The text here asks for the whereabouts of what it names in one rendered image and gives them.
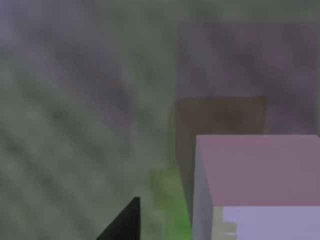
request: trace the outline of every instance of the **blurry ground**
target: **blurry ground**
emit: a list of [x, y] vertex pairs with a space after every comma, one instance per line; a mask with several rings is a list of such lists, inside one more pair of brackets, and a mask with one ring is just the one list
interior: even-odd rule
[[[95, 239], [136, 195], [142, 197], [142, 240], [162, 239], [164, 215], [155, 210], [150, 171], [169, 166], [168, 120], [175, 98], [177, 23], [309, 21], [317, 13], [312, 3], [146, 4], [117, 0], [101, 6], [119, 62], [134, 81], [131, 107], [136, 137], [129, 143], [53, 84], [54, 76], [32, 69], [27, 74], [26, 64], [3, 53], [3, 240]], [[285, 83], [282, 89], [286, 92]]]

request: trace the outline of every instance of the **black triangular shape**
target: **black triangular shape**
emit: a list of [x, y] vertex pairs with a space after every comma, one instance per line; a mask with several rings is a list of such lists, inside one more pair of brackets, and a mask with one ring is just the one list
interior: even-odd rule
[[140, 197], [134, 197], [96, 240], [140, 240]]

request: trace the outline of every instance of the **blurry terrain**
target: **blurry terrain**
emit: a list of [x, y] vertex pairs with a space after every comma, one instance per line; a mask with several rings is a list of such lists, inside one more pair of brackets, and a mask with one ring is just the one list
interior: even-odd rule
[[[134, 196], [141, 196], [142, 240], [162, 239], [164, 214], [155, 208], [150, 172], [170, 165], [178, 23], [305, 22], [318, 13], [310, 3], [52, 2], [0, 1], [3, 240], [95, 239]], [[63, 11], [67, 9], [73, 10], [73, 18]], [[23, 10], [29, 15], [19, 18]], [[125, 85], [126, 93], [104, 94], [111, 87], [83, 72], [88, 69], [77, 65], [79, 56], [98, 75]], [[292, 101], [300, 101], [304, 86], [290, 90]], [[279, 96], [291, 87], [278, 80]], [[92, 100], [96, 95], [102, 100]], [[313, 114], [312, 101], [301, 104], [307, 111], [302, 115]], [[106, 109], [113, 109], [116, 118], [105, 116]], [[135, 132], [131, 141], [119, 134], [130, 120]], [[300, 126], [306, 133], [314, 131]]]

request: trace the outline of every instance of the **pink roof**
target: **pink roof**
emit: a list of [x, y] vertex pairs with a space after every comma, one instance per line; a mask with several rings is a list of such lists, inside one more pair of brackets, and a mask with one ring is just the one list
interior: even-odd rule
[[320, 206], [316, 135], [198, 135], [215, 206]]

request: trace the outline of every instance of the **pink box top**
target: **pink box top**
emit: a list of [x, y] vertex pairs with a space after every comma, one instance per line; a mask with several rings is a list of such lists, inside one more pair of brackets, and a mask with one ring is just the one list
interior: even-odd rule
[[316, 135], [198, 135], [214, 206], [320, 206]]

